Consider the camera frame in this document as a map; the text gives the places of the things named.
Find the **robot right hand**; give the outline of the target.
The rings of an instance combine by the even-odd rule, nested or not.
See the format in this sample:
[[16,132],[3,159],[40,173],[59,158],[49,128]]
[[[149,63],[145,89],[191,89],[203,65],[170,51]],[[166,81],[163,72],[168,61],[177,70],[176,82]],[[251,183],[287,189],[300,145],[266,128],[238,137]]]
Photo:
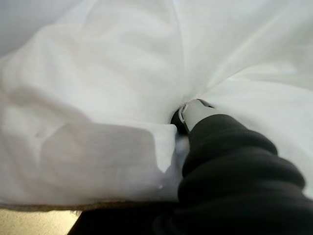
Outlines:
[[275,145],[201,99],[172,117],[190,150],[178,203],[83,212],[72,235],[310,235],[305,180]]

